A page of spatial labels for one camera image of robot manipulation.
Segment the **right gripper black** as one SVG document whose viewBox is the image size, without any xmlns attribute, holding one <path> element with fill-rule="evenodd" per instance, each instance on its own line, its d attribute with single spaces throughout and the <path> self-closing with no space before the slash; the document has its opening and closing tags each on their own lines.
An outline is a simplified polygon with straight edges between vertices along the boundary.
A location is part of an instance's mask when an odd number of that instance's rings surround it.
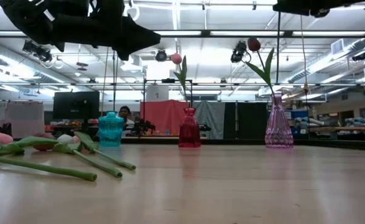
<svg viewBox="0 0 365 224">
<path fill-rule="evenodd" d="M 310 15 L 310 5 L 304 0 L 278 0 L 272 6 L 273 11 L 295 14 L 300 16 Z M 325 17 L 331 11 L 365 11 L 365 1 L 323 1 L 322 6 L 311 10 L 313 17 Z"/>
</svg>

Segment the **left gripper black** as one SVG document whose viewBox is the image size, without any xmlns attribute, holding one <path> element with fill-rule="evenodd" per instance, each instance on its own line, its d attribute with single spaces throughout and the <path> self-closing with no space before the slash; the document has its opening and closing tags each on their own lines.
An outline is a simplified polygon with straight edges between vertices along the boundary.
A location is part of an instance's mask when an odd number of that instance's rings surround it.
<svg viewBox="0 0 365 224">
<path fill-rule="evenodd" d="M 64 51 L 66 42 L 98 46 L 97 35 L 109 31 L 116 36 L 112 49 L 123 60 L 130 54 L 157 45 L 161 35 L 122 16 L 121 0 L 28 1 L 1 0 L 0 7 L 9 20 L 38 44 L 51 44 Z"/>
</svg>

